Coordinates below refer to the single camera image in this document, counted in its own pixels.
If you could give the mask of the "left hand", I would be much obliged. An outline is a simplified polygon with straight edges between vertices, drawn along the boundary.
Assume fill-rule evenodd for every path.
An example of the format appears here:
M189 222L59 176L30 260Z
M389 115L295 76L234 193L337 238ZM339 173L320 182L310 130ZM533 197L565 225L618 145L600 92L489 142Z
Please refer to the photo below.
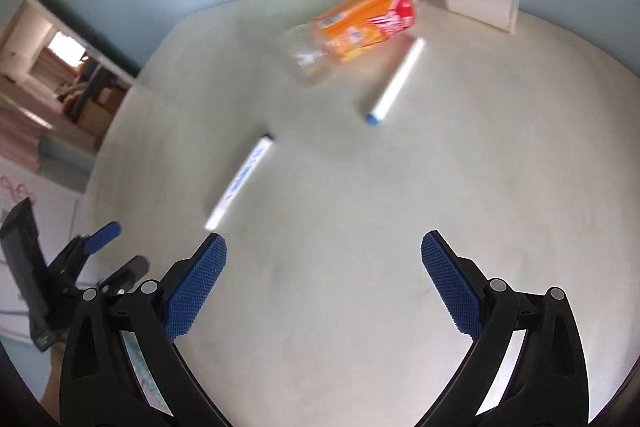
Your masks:
M64 358L64 343L55 343L50 349L51 372L44 389L40 404L58 423L60 421L60 381Z

